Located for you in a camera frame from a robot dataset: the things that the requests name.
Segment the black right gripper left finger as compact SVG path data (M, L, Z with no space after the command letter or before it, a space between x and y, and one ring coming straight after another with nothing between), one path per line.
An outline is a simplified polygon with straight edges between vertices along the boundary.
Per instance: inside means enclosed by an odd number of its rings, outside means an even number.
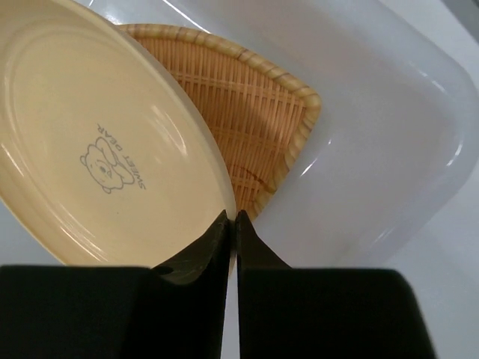
M229 220L169 260L131 266L2 266L3 358L219 358Z

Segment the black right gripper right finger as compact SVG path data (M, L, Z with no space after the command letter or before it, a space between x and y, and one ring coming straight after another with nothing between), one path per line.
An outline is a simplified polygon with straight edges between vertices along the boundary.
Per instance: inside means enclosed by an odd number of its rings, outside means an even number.
M236 219L242 358L434 358L411 286L391 269L295 269Z

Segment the yellow bear plate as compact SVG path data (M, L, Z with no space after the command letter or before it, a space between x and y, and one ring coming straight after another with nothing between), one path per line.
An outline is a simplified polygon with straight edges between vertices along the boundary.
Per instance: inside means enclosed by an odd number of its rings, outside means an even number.
M172 75L74 1L1 3L1 198L68 265L155 266L237 205Z

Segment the triangular woven bamboo basket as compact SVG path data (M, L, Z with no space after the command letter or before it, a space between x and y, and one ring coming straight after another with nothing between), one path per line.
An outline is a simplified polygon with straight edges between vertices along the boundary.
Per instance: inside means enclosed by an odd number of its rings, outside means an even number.
M205 31L156 24L119 28L193 101L228 168L237 208L255 219L302 152L320 116L319 94L261 55Z

